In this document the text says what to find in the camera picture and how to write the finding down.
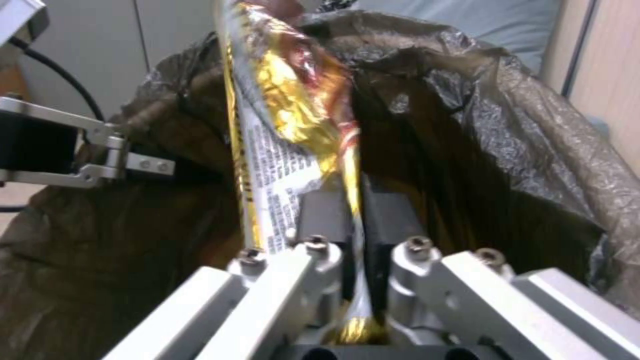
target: nutrition label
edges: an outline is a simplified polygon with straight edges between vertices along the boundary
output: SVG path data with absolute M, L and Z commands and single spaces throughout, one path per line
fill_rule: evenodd
M 321 185 L 322 172 L 310 152 L 279 138 L 250 106 L 239 106 L 244 154 L 252 180 L 258 231 L 270 254 L 287 246 L 295 229 L 300 195 Z

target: candy wrapper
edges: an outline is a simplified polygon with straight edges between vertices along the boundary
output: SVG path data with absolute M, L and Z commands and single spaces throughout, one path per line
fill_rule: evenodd
M 245 245 L 284 250 L 299 195 L 339 173 L 354 219 L 356 281 L 338 342 L 366 343 L 378 327 L 364 272 L 360 130 L 351 111 L 351 78 L 287 22 L 297 15 L 296 3 L 288 3 L 226 0 L 214 11 Z

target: white wall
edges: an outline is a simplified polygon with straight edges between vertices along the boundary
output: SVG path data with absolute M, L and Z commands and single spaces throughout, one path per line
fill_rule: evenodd
M 106 117 L 131 98 L 147 72 L 132 0 L 45 0 L 50 25 L 33 48 L 71 72 Z M 93 116 L 82 98 L 43 65 L 20 60 L 32 101 Z
M 600 0 L 570 95 L 640 175 L 640 1 Z
M 212 0 L 136 0 L 151 67 L 214 30 Z

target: trash bag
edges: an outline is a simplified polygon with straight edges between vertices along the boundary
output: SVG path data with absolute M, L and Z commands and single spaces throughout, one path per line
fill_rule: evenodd
M 565 99 L 505 50 L 378 13 L 309 15 L 351 68 L 362 168 L 411 199 L 450 254 L 555 266 L 639 317 L 640 181 Z M 0 354 L 103 356 L 198 265 L 242 244 L 220 54 L 209 35 L 163 60 L 109 121 L 210 181 L 47 187 L 0 239 Z M 97 159 L 85 146 L 79 161 Z

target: screw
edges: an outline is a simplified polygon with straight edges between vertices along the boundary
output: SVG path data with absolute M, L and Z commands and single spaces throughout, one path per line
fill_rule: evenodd
M 242 273 L 245 275 L 260 275 L 267 265 L 267 255 L 262 249 L 249 247 L 238 254 Z
M 429 259 L 433 242 L 426 236 L 411 236 L 404 242 L 404 248 L 412 260 L 425 261 Z
M 325 258 L 329 253 L 329 241 L 322 235 L 311 235 L 302 241 L 307 254 L 313 258 Z
M 480 262 L 495 271 L 500 271 L 500 268 L 507 262 L 501 252 L 488 247 L 477 249 L 476 256 L 480 259 Z

